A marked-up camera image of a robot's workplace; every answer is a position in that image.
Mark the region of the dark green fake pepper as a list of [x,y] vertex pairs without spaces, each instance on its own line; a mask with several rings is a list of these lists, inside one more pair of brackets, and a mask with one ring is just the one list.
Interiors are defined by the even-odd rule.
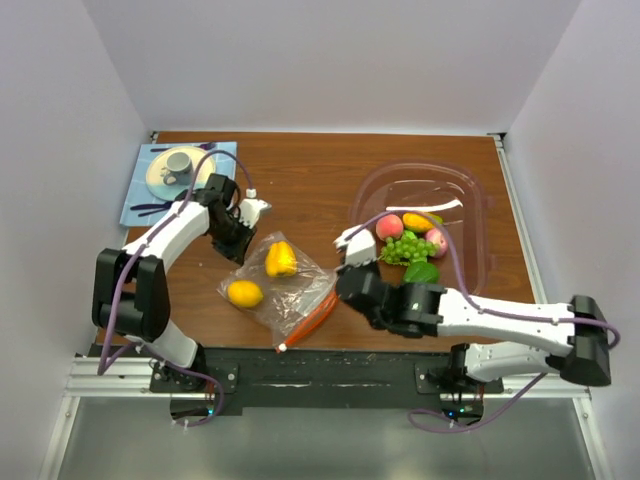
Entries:
[[440,279],[439,269],[426,261],[412,262],[403,275],[404,283],[437,284]]

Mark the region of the green fake grapes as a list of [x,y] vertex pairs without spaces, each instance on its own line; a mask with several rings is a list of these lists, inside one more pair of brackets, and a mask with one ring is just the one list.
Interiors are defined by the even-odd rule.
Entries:
[[412,262],[428,261],[433,245],[424,238],[414,242],[402,243],[399,239],[387,239],[380,250],[378,259],[388,265],[409,266]]

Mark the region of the yellow fake bell pepper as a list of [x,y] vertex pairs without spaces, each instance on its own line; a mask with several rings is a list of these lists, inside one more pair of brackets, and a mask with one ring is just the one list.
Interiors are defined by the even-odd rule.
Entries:
[[265,258],[265,271],[269,277],[289,277],[297,270],[296,254],[287,241],[279,241],[269,247]]

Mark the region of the clear zip top bag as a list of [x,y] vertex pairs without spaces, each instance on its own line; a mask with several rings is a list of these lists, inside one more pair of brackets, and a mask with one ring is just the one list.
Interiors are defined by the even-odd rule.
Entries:
[[[292,246],[298,270],[293,276],[271,278],[265,271],[265,258],[269,247],[279,241],[287,241]],[[236,280],[256,283],[264,295],[262,302],[251,309],[233,305],[227,297],[227,288]],[[269,328],[274,349],[284,353],[319,327],[335,308],[336,280],[334,270],[320,267],[283,233],[276,232],[260,241],[244,265],[221,281],[218,292],[234,307]]]

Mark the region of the purple fake onion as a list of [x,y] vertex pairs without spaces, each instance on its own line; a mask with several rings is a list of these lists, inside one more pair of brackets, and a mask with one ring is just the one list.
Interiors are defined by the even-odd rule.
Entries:
[[431,256],[434,258],[443,257],[448,251],[448,241],[446,237],[437,229],[426,232],[425,240],[433,245]]

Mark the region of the red fake apple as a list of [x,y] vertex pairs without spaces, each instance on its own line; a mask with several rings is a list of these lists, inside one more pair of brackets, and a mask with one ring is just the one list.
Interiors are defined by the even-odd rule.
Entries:
[[375,225],[375,233],[381,241],[387,239],[399,239],[404,232],[404,224],[402,219],[394,214],[388,214],[381,217]]

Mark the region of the yellow green fake mango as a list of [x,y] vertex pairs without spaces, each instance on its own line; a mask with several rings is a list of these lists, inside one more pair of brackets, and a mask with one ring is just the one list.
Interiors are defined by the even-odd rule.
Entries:
[[402,215],[402,222],[406,230],[417,234],[423,234],[433,229],[436,224],[441,225],[443,220],[437,215],[422,215],[408,212]]

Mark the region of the light green fake cucumber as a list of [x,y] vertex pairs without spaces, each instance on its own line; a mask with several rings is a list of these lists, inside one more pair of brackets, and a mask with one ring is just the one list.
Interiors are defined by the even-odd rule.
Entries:
[[414,242],[417,240],[417,236],[414,232],[410,230],[405,230],[400,238],[402,243]]

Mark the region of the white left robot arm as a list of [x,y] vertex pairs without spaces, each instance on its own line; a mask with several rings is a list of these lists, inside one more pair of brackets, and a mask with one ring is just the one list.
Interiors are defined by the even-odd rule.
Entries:
[[186,190],[143,236],[120,250],[105,249],[97,257],[91,317],[105,331],[147,347],[175,365],[171,378],[185,392],[200,390],[207,368],[196,361],[199,344],[171,320],[167,273],[197,238],[209,235],[214,249],[242,265],[257,223],[271,205],[254,189],[237,205],[235,181],[212,174],[205,186]]

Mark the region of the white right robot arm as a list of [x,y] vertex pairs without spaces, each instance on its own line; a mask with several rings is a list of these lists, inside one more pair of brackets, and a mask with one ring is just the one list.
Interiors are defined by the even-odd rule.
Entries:
[[589,296],[575,295],[567,304],[492,300],[436,284],[394,286],[369,266],[340,268],[336,293],[377,330],[406,338],[492,339],[453,349],[445,379],[459,393],[526,373],[556,373],[588,387],[611,383],[609,354],[618,336]]

